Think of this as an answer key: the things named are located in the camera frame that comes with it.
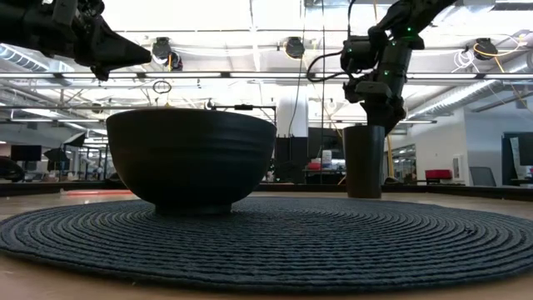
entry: computer monitor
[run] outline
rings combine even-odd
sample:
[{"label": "computer monitor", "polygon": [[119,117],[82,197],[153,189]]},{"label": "computer monitor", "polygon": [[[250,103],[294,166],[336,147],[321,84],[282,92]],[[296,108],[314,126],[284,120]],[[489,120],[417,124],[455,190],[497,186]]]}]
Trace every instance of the computer monitor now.
[{"label": "computer monitor", "polygon": [[15,162],[40,162],[42,146],[38,145],[12,145],[11,159]]},{"label": "computer monitor", "polygon": [[533,133],[522,133],[518,136],[520,165],[533,166]]}]

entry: table surface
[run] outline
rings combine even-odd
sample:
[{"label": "table surface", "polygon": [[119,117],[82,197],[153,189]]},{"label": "table surface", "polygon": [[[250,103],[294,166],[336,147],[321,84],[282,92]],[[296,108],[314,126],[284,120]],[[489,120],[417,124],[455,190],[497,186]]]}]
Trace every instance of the table surface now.
[{"label": "table surface", "polygon": [[[255,196],[293,197],[335,197],[343,198],[344,193],[271,193],[260,192]],[[25,197],[0,197],[0,219],[14,214],[39,208],[99,203],[131,199],[132,196],[66,196],[37,195]],[[506,201],[478,197],[456,197],[422,193],[386,193],[383,200],[411,203],[436,204],[450,208],[474,209],[494,213],[504,213],[533,220],[533,202]],[[121,282],[112,279],[90,277],[75,272],[67,272],[30,262],[19,261],[0,255],[0,291],[2,299],[127,299],[127,300],[242,300],[272,299],[285,300],[295,297],[231,295],[226,293],[196,292],[169,287],[141,286],[135,282]],[[476,284],[469,287],[453,287],[418,292],[392,292],[362,294],[343,297],[313,297],[313,299],[350,300],[531,300],[533,299],[533,273],[505,281]]]}]

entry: bowl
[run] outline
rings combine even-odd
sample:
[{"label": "bowl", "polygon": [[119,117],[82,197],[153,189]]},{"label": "bowl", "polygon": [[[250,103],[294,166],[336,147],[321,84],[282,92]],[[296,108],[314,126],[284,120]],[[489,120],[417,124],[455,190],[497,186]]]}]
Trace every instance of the bowl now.
[{"label": "bowl", "polygon": [[162,214],[227,213],[267,173],[276,127],[257,117],[146,108],[107,119],[124,184]]}]

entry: white wall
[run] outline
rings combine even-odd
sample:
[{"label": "white wall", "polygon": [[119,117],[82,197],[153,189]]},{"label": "white wall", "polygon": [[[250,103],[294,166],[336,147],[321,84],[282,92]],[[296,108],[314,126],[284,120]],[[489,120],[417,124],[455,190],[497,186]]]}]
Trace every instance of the white wall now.
[{"label": "white wall", "polygon": [[[456,110],[452,116],[435,118],[437,124],[413,126],[406,136],[393,136],[393,148],[415,144],[416,176],[426,179],[426,170],[453,169],[453,157],[463,155],[461,170],[468,174],[468,152],[466,146],[465,114],[463,109]],[[465,176],[464,184],[470,185],[470,177]]]},{"label": "white wall", "polygon": [[[504,92],[499,97],[510,95],[510,92]],[[533,132],[533,113],[517,109],[514,103],[484,112],[471,112],[474,107],[495,101],[498,98],[491,96],[466,107],[466,141],[469,166],[491,168],[496,185],[501,186],[501,137],[503,133]]]}]

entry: light fixture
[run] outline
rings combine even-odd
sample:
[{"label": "light fixture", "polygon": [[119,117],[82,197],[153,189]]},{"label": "light fixture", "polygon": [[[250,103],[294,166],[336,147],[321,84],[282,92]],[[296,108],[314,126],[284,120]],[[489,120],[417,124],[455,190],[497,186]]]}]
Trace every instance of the light fixture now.
[{"label": "light fixture", "polygon": [[95,133],[99,133],[99,134],[102,134],[102,135],[107,135],[107,130],[106,129],[91,129],[92,131],[94,131]]},{"label": "light fixture", "polygon": [[0,78],[7,79],[41,79],[41,78],[54,78],[52,73],[47,72],[8,72],[0,73]]},{"label": "light fixture", "polygon": [[486,74],[485,79],[500,79],[500,80],[533,79],[533,74],[516,74],[516,73]]},{"label": "light fixture", "polygon": [[[322,123],[322,120],[309,120],[309,123]],[[331,123],[349,123],[349,124],[366,124],[366,120],[324,120],[325,124]],[[399,121],[399,124],[435,124],[436,120],[406,120]]]},{"label": "light fixture", "polygon": [[69,127],[76,128],[76,129],[79,129],[79,130],[83,130],[83,131],[87,130],[85,127],[77,125],[77,124],[74,124],[74,123],[65,122],[65,124],[68,125]]},{"label": "light fixture", "polygon": [[36,114],[38,116],[42,116],[42,117],[48,117],[48,118],[57,118],[57,117],[61,117],[61,115],[57,112],[52,112],[50,111],[49,109],[46,109],[46,108],[27,108],[27,109],[23,109],[22,110],[23,112],[26,112],[26,113],[32,113],[32,114]]},{"label": "light fixture", "polygon": [[407,79],[474,79],[478,74],[460,73],[411,73],[407,74]]},{"label": "light fixture", "polygon": [[146,78],[219,78],[219,72],[148,72]]},{"label": "light fixture", "polygon": [[101,120],[98,119],[59,119],[58,122],[75,122],[75,123],[98,123]]},{"label": "light fixture", "polygon": [[47,123],[52,122],[51,119],[10,119],[11,122],[32,122],[32,123]]},{"label": "light fixture", "polygon": [[297,72],[231,72],[231,78],[304,78],[305,73]]}]

